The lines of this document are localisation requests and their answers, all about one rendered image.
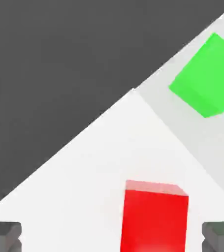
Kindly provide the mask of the small green cube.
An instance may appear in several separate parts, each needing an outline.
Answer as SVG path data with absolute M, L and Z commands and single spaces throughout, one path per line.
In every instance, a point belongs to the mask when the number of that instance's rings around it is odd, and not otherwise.
M 205 118 L 224 112 L 224 39 L 213 33 L 169 89 Z

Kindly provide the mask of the small red cube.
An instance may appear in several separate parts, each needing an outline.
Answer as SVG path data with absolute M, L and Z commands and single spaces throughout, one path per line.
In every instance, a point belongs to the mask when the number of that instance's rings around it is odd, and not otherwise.
M 120 252 L 185 252 L 188 205 L 177 185 L 127 180 Z

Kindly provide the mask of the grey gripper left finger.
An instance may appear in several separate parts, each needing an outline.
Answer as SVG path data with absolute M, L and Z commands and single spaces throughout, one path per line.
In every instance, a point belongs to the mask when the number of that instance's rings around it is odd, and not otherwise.
M 0 221 L 0 252 L 22 252 L 20 222 Z

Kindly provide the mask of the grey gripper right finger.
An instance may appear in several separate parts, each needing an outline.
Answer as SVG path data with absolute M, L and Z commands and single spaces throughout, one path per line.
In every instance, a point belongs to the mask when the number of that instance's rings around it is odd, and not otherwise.
M 224 252 L 224 221 L 202 224 L 202 252 Z

